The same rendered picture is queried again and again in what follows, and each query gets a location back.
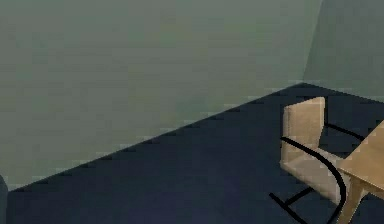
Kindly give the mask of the light wooden table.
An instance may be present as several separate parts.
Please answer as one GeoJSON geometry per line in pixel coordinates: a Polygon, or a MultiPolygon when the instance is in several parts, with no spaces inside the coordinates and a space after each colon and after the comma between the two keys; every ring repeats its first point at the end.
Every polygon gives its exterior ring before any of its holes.
{"type": "Polygon", "coordinates": [[[339,164],[338,170],[350,182],[337,224],[349,224],[365,195],[384,200],[384,120],[339,164]]]}

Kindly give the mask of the dark grey rounded object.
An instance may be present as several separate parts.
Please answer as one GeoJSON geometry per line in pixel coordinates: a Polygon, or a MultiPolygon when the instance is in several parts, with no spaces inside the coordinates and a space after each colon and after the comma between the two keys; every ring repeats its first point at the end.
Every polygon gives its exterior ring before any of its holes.
{"type": "Polygon", "coordinates": [[[0,175],[0,224],[6,224],[8,187],[0,175]]]}

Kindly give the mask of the beige chair with black frame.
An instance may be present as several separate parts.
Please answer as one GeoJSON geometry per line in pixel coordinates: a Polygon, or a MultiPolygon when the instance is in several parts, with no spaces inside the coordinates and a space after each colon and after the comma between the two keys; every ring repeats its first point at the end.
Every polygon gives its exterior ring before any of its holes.
{"type": "Polygon", "coordinates": [[[319,147],[324,127],[344,133],[347,130],[325,123],[324,97],[316,97],[284,107],[280,167],[305,183],[307,188],[282,201],[275,194],[269,196],[300,224],[308,224],[290,205],[310,192],[316,191],[332,201],[336,208],[327,224],[339,216],[347,199],[349,178],[337,170],[342,158],[319,147]]]}

